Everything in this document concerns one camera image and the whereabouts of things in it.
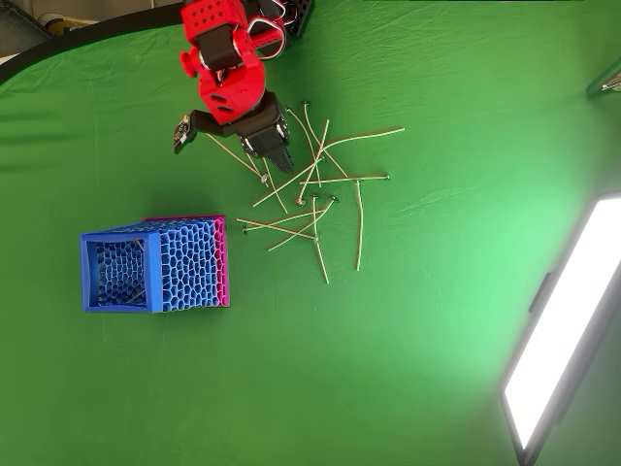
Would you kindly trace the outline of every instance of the hexagonal mesh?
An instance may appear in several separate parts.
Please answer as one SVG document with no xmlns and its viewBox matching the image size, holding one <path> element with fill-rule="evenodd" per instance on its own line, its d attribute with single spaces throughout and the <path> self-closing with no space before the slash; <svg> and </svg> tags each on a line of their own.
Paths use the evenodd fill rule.
<svg viewBox="0 0 621 466">
<path fill-rule="evenodd" d="M 145 306 L 145 253 L 137 241 L 96 243 L 100 306 Z"/>
</svg>

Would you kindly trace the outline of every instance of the green screen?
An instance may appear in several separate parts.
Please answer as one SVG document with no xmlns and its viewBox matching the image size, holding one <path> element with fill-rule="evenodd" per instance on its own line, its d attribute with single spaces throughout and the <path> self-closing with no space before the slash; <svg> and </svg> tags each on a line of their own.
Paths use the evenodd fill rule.
<svg viewBox="0 0 621 466">
<path fill-rule="evenodd" d="M 243 235 L 237 216 L 282 212 L 251 207 L 266 188 L 213 141 L 173 155 L 204 108 L 180 26 L 2 84 L 0 463 L 515 464 L 501 377 L 582 209 L 621 181 L 621 102 L 584 95 L 620 21 L 618 2 L 317 2 L 266 63 L 269 89 L 298 115 L 311 101 L 328 140 L 406 128 L 331 150 L 391 180 L 363 183 L 360 272 L 353 185 L 312 189 L 341 198 L 319 225 L 329 285 L 311 242 Z M 227 216 L 229 309 L 82 312 L 80 233 L 211 213 Z M 620 335 L 617 319 L 538 464 L 617 464 Z"/>
</svg>

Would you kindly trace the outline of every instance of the black frame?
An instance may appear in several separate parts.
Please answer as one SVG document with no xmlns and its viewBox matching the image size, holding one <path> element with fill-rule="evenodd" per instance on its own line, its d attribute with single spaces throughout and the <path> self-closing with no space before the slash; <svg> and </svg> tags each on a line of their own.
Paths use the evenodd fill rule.
<svg viewBox="0 0 621 466">
<path fill-rule="evenodd" d="M 517 345 L 517 348 L 508 364 L 507 371 L 503 376 L 500 389 L 501 404 L 507 418 L 513 448 L 520 466 L 532 466 L 537 460 L 541 448 L 547 440 L 552 427 L 560 420 L 569 407 L 573 395 L 577 391 L 586 374 L 586 370 L 593 359 L 593 356 L 597 352 L 604 333 L 608 328 L 608 324 L 614 317 L 617 308 L 621 304 L 621 286 L 619 286 L 621 283 L 621 265 L 619 265 L 610 279 L 610 283 L 602 296 L 602 300 L 593 313 L 593 317 L 589 321 L 584 334 L 578 342 L 563 376 L 554 388 L 550 401 L 539 419 L 529 444 L 525 449 L 523 449 L 515 429 L 515 424 L 511 415 L 511 410 L 508 406 L 507 398 L 505 397 L 505 389 L 507 388 L 507 384 L 515 370 L 515 367 L 517 366 L 522 352 L 526 348 L 535 327 L 539 323 L 541 311 L 547 303 L 552 290 L 556 287 L 556 284 L 560 278 L 560 272 L 562 272 L 567 265 L 570 255 L 575 248 L 580 234 L 586 226 L 589 216 L 593 213 L 593 210 L 598 202 L 605 199 L 616 198 L 621 198 L 621 190 L 603 193 L 597 196 L 581 215 L 576 227 L 570 235 L 570 239 L 568 240 L 562 255 L 558 260 L 557 266 L 554 268 L 556 273 L 552 274 L 550 280 L 547 281 L 546 285 L 540 290 L 540 292 L 538 292 L 536 297 L 537 301 L 534 303 L 534 306 L 532 306 L 534 318 L 529 323 L 524 335 L 520 339 L 519 344 Z"/>
<path fill-rule="evenodd" d="M 71 34 L 54 37 L 38 46 L 23 51 L 0 65 L 0 84 L 21 70 L 28 68 L 33 63 L 63 51 L 103 41 L 121 34 L 179 24 L 181 23 L 180 10 L 182 6 L 182 3 L 174 3 L 121 17 L 113 17 L 71 31 Z"/>
</svg>

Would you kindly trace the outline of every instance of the light panel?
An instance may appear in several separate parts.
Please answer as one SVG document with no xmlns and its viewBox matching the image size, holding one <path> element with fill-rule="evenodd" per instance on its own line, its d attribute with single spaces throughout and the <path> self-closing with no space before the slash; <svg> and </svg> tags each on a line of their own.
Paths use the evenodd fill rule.
<svg viewBox="0 0 621 466">
<path fill-rule="evenodd" d="M 505 397 L 522 449 L 621 262 L 621 199 L 600 200 L 545 304 Z"/>
</svg>

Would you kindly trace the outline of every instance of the floor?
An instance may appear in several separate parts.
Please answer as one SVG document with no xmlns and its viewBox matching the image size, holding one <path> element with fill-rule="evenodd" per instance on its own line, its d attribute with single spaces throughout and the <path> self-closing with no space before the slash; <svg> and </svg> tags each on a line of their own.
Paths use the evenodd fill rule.
<svg viewBox="0 0 621 466">
<path fill-rule="evenodd" d="M 311 243 L 243 234 L 235 218 L 282 211 L 251 207 L 266 189 L 239 162 L 203 136 L 173 154 L 202 108 L 180 26 L 0 85 L 1 464 L 516 464 L 501 377 L 583 206 L 621 184 L 619 96 L 584 96 L 621 50 L 621 4 L 317 3 L 269 88 L 310 100 L 328 140 L 406 128 L 330 151 L 391 176 L 363 184 L 359 272 L 354 186 L 316 190 L 341 199 L 319 231 L 330 284 Z M 203 213 L 227 217 L 230 309 L 82 312 L 80 233 Z M 619 353 L 618 318 L 538 466 L 618 464 Z"/>
</svg>

